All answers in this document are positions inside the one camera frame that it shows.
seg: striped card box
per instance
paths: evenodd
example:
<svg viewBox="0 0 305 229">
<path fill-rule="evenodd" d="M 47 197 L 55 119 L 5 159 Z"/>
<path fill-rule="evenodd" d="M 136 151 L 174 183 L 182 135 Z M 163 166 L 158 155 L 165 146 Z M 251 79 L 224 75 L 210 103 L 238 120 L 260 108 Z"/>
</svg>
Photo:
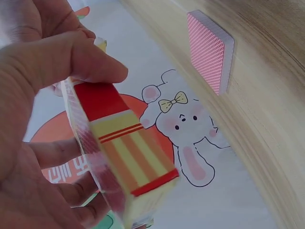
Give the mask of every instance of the striped card box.
<svg viewBox="0 0 305 229">
<path fill-rule="evenodd" d="M 148 223 L 179 173 L 112 84 L 64 82 L 67 114 L 90 172 L 126 229 Z"/>
</svg>

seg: pink cheek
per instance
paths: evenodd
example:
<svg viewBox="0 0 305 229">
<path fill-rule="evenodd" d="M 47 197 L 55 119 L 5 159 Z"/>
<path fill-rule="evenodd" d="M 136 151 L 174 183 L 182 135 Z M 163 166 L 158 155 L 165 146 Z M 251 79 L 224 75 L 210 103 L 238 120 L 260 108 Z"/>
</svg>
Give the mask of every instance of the pink cheek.
<svg viewBox="0 0 305 229">
<path fill-rule="evenodd" d="M 210 130 L 210 136 L 211 137 L 216 137 L 217 133 L 216 133 L 216 130 L 213 129 L 213 130 Z"/>
<path fill-rule="evenodd" d="M 191 114 L 194 116 L 201 116 L 203 115 L 203 106 L 201 104 L 196 104 L 192 110 L 191 110 Z"/>
<path fill-rule="evenodd" d="M 148 119 L 143 119 L 142 121 L 141 121 L 141 123 L 142 123 L 142 125 L 144 126 L 144 127 L 147 127 L 147 126 L 149 126 L 149 120 Z"/>
<path fill-rule="evenodd" d="M 163 123 L 164 131 L 170 133 L 176 130 L 175 126 L 178 125 L 178 120 L 176 118 L 170 117 L 163 119 L 162 123 Z"/>
<path fill-rule="evenodd" d="M 148 99 L 153 99 L 157 96 L 157 92 L 153 88 L 147 88 L 144 92 L 144 96 Z"/>
</svg>

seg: wooden surface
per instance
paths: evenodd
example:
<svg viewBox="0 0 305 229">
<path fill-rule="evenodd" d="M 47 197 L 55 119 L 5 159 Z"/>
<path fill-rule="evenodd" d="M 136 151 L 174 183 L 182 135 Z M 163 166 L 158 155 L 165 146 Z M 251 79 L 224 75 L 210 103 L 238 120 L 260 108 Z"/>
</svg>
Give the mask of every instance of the wooden surface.
<svg viewBox="0 0 305 229">
<path fill-rule="evenodd" d="M 121 0 L 172 59 L 231 142 L 279 228 L 305 227 L 304 0 Z M 201 10 L 235 39 L 217 97 L 190 62 L 186 14 Z"/>
</svg>

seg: red stripe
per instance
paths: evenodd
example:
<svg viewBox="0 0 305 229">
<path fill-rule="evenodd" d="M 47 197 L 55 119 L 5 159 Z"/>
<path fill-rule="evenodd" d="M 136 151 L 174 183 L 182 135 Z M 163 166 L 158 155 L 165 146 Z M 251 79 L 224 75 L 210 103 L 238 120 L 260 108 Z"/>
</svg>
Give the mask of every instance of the red stripe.
<svg viewBox="0 0 305 229">
<path fill-rule="evenodd" d="M 129 110 L 112 84 L 85 82 L 75 85 L 74 90 L 90 122 Z"/>
<path fill-rule="evenodd" d="M 101 140 L 101 144 L 103 144 L 103 143 L 105 143 L 105 142 L 108 142 L 108 141 L 111 141 L 111 140 L 114 140 L 114 139 L 116 139 L 116 138 L 118 138 L 118 137 L 122 137 L 122 136 L 124 136 L 124 135 L 130 134 L 130 133 L 132 133 L 132 132 L 141 130 L 141 129 L 144 129 L 144 127 L 143 127 L 143 126 L 140 126 L 140 127 L 136 128 L 136 129 L 127 131 L 127 132 L 122 133 L 122 134 L 120 134 L 120 135 L 116 135 L 116 136 L 113 136 L 113 137 L 111 137 L 111 138 L 108 138 L 108 139 L 105 139 L 105 140 Z"/>
<path fill-rule="evenodd" d="M 147 185 L 144 185 L 144 186 L 134 190 L 132 192 L 132 194 L 135 197 L 138 197 L 140 195 L 143 195 L 151 190 L 154 190 L 154 189 L 166 184 L 167 182 L 170 182 L 171 180 L 173 180 L 177 177 L 179 177 L 179 173 L 178 173 L 178 170 L 175 168 L 171 172 L 159 177 L 158 179 L 155 179 L 154 181 L 148 183 Z"/>
<path fill-rule="evenodd" d="M 129 126 L 129 127 L 125 128 L 125 129 L 118 130 L 118 131 L 112 132 L 112 133 L 110 133 L 110 134 L 104 135 L 104 136 L 102 136 L 102 137 L 99 137 L 99 139 L 102 140 L 103 138 L 110 137 L 110 136 L 115 135 L 115 134 L 119 134 L 119 133 L 122 132 L 122 131 L 129 130 L 129 129 L 132 129 L 132 128 L 138 127 L 138 126 L 142 126 L 142 124 L 141 124 L 141 123 L 138 123 L 138 124 L 136 124 L 136 125 Z"/>
</svg>

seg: cartoon drawing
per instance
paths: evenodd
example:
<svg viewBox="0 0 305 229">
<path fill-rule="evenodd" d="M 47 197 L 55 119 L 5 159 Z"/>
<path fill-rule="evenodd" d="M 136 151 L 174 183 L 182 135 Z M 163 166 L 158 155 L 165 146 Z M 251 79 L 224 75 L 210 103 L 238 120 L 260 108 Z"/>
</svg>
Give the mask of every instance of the cartoon drawing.
<svg viewBox="0 0 305 229">
<path fill-rule="evenodd" d="M 206 140 L 217 148 L 213 142 L 218 127 L 198 101 L 192 90 L 185 84 L 175 84 L 179 79 L 176 70 L 168 70 L 162 76 L 162 84 L 146 86 L 142 98 L 147 108 L 140 121 L 145 128 L 156 128 L 170 139 L 178 149 L 181 172 L 196 187 L 204 187 L 215 177 L 215 169 L 209 164 L 196 144 Z"/>
</svg>

